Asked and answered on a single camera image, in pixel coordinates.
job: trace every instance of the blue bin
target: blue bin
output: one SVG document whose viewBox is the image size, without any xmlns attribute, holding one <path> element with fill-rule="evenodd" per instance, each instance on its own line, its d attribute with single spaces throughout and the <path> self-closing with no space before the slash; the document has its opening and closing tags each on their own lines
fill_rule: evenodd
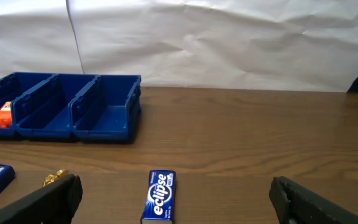
<svg viewBox="0 0 358 224">
<path fill-rule="evenodd" d="M 38 84 L 42 80 L 51 77 L 52 73 L 29 73 L 15 72 L 0 79 L 0 107 L 7 101 L 13 101 Z M 13 136 L 14 123 L 12 121 L 10 128 L 0 128 L 0 136 Z"/>
<path fill-rule="evenodd" d="M 27 137 L 69 138 L 70 105 L 97 75 L 56 74 L 12 102 L 16 131 Z"/>
<path fill-rule="evenodd" d="M 131 140 L 140 114 L 140 75 L 101 75 L 71 104 L 73 134 L 80 139 Z"/>
</svg>

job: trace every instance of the gold wrapped candy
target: gold wrapped candy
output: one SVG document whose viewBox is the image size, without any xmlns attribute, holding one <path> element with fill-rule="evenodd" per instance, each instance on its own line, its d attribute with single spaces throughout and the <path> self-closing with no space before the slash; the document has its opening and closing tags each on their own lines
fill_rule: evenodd
<svg viewBox="0 0 358 224">
<path fill-rule="evenodd" d="M 49 174 L 42 183 L 42 186 L 45 187 L 46 185 L 54 182 L 55 180 L 67 175 L 68 171 L 64 168 L 56 172 L 56 174 Z"/>
</svg>

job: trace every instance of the wrinkled white paper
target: wrinkled white paper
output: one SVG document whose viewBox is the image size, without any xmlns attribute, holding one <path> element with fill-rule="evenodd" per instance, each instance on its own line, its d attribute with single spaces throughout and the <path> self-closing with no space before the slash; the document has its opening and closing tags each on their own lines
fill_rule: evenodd
<svg viewBox="0 0 358 224">
<path fill-rule="evenodd" d="M 16 71 L 83 72 L 65 0 L 0 0 L 0 78 Z"/>
<path fill-rule="evenodd" d="M 85 73 L 143 85 L 347 91 L 358 1 L 70 0 Z"/>
</svg>

